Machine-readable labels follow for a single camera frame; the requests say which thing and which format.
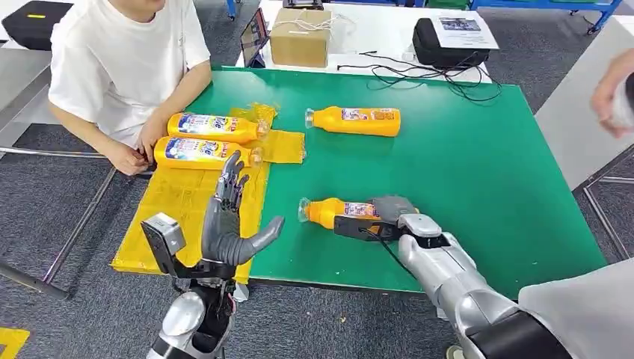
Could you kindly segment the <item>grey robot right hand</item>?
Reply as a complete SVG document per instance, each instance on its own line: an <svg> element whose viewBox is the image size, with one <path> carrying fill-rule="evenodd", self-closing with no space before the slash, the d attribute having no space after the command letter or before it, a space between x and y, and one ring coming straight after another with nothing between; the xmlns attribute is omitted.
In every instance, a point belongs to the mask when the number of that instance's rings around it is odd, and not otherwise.
<svg viewBox="0 0 634 359"><path fill-rule="evenodd" d="M396 224L401 215L419 213L413 204L405 197L383 196L370 200L375 207L378 217L387 223Z"/></svg>

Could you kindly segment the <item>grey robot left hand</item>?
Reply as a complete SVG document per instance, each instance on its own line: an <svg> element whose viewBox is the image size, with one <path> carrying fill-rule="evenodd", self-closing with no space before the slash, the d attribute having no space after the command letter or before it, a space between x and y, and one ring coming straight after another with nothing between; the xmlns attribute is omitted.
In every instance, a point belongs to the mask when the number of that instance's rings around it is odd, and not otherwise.
<svg viewBox="0 0 634 359"><path fill-rule="evenodd" d="M273 217L258 233L243 238L240 234L240 206L249 176L242 176L241 152L228 157L218 177L215 193L210 197L203 218L202 259L208 262L239 266L268 247L283 229L285 218Z"/></svg>

